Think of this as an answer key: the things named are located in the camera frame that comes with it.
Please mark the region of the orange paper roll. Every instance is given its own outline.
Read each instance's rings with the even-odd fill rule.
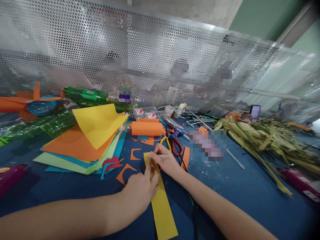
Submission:
[[[139,118],[138,122],[160,122],[159,118]]]
[[[161,136],[163,132],[162,123],[154,122],[132,122],[132,135]]]

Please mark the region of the mobile phone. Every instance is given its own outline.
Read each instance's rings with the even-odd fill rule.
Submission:
[[[260,105],[252,105],[250,109],[250,114],[252,115],[253,119],[251,122],[257,122],[260,114]]]

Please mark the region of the green paper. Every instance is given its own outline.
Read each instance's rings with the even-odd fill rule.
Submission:
[[[88,168],[85,174],[91,174],[94,171],[97,171],[99,168],[101,168],[104,160],[110,159],[113,157],[113,153],[116,149],[118,140],[120,138],[121,132],[118,132],[117,135],[114,137],[112,140],[111,144],[109,145],[108,149],[104,152],[104,154],[101,156],[101,158],[96,162],[95,165],[92,165],[91,167]]]
[[[64,160],[62,158],[59,158],[55,155],[52,155],[50,153],[42,153],[38,157],[36,157],[33,161],[48,164],[50,166],[59,167],[63,169],[67,169],[70,171],[87,174],[87,168],[81,167],[78,164],[74,164],[72,162],[69,162],[67,160]]]

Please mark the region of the perforated metal panel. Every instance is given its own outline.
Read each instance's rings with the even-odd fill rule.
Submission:
[[[261,79],[281,45],[212,25],[82,0],[0,2],[1,95],[113,88],[143,105],[186,102],[222,116]]]

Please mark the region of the red scissors handle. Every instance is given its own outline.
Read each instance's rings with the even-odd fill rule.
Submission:
[[[178,149],[180,149],[180,154],[179,153],[176,153],[176,151],[175,151],[175,147],[174,147],[174,144],[177,144],[178,145]],[[178,140],[177,139],[172,139],[172,153],[173,153],[173,155],[175,155],[175,156],[179,156],[179,155],[181,155],[182,156],[182,154],[183,154],[183,148],[182,148],[182,146],[181,146],[181,144],[178,142]]]

